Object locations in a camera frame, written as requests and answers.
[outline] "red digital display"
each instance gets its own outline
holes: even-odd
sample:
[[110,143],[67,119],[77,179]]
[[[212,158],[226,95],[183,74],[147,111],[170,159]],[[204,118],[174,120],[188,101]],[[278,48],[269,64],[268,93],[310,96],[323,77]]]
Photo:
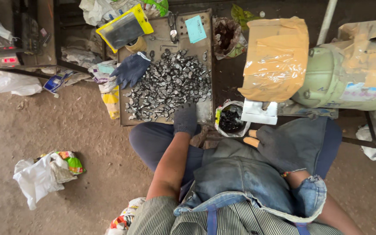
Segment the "red digital display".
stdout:
[[17,58],[4,58],[3,62],[4,63],[14,63],[17,61]]

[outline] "denim apron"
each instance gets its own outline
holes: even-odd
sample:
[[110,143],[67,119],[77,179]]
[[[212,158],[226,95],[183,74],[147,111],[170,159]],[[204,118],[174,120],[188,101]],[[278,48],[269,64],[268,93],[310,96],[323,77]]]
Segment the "denim apron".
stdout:
[[[277,129],[291,138],[310,174],[316,168],[326,120],[326,117],[313,121],[300,118]],[[301,235],[310,234],[306,224],[321,213],[326,201],[326,185],[320,177],[311,176],[298,188],[290,190],[285,179],[257,149],[232,139],[223,139],[217,148],[205,150],[202,163],[202,167],[194,171],[195,184],[191,192],[174,210],[174,215],[208,211],[208,235],[217,234],[218,208],[244,200],[259,210],[291,221]]]

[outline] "leg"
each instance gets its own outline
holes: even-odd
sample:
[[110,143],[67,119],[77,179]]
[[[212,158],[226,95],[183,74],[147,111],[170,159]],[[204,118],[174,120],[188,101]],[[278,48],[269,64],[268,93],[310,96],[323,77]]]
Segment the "leg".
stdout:
[[[155,171],[162,155],[173,139],[174,128],[163,123],[141,123],[135,126],[129,136],[130,144],[143,162]],[[194,170],[201,167],[203,149],[189,146],[182,185],[194,179]]]
[[324,134],[323,146],[320,150],[319,157],[317,159],[316,169],[314,174],[326,178],[326,174],[330,169],[330,166],[335,160],[337,151],[342,142],[342,130],[330,118],[327,119],[326,132]]

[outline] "concrete floor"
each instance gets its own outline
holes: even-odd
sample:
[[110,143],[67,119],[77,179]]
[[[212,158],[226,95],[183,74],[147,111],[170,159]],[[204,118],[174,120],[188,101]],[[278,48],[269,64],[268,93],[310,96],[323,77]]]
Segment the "concrete floor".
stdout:
[[[304,18],[311,46],[317,40],[327,4],[308,0],[235,3],[256,15],[263,10],[267,18]],[[170,9],[189,12],[213,8],[215,15],[230,17],[231,4],[171,5]],[[376,1],[339,1],[327,40],[335,36],[338,26],[364,20],[376,20]],[[241,100],[236,89],[221,90],[242,85],[245,58],[244,54],[216,61],[213,79],[220,91],[217,103],[227,98]],[[117,120],[109,118],[97,85],[80,82],[59,93],[59,99],[48,92],[31,97],[0,94],[0,234],[104,234],[129,200],[146,195],[153,174],[129,145],[131,127],[119,127]],[[25,106],[18,109],[22,101]],[[354,137],[364,121],[346,115],[338,122],[346,136]],[[14,165],[52,150],[77,152],[87,172],[65,183],[65,190],[43,198],[37,210],[29,211],[12,179]],[[376,161],[369,160],[360,147],[342,143],[326,184],[363,231],[376,235]]]

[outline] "work glove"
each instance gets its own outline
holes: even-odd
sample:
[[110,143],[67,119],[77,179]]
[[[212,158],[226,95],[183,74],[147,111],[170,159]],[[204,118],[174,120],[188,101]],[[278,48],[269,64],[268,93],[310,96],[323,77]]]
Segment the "work glove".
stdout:
[[177,132],[186,132],[191,137],[201,132],[200,125],[197,125],[197,108],[196,104],[185,103],[178,107],[173,115],[173,128]]
[[110,77],[117,76],[115,83],[121,86],[121,89],[126,88],[127,83],[130,83],[130,87],[133,87],[138,80],[143,76],[150,65],[150,60],[146,57],[146,52],[137,52],[128,56],[121,62],[110,74]]
[[262,126],[257,131],[249,130],[249,136],[243,138],[243,142],[256,147],[281,176],[306,169],[292,141],[273,128]]

